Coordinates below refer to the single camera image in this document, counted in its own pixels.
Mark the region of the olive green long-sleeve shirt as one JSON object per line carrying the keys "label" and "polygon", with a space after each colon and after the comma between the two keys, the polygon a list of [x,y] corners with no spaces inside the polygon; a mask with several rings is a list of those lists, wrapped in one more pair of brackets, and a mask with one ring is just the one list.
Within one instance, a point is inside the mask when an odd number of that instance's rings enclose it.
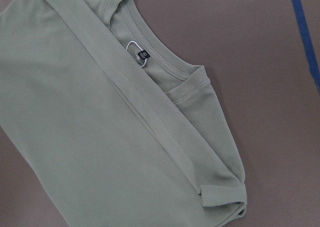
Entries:
{"label": "olive green long-sleeve shirt", "polygon": [[134,0],[13,0],[0,125],[71,227],[221,227],[246,213],[205,67],[171,52]]}

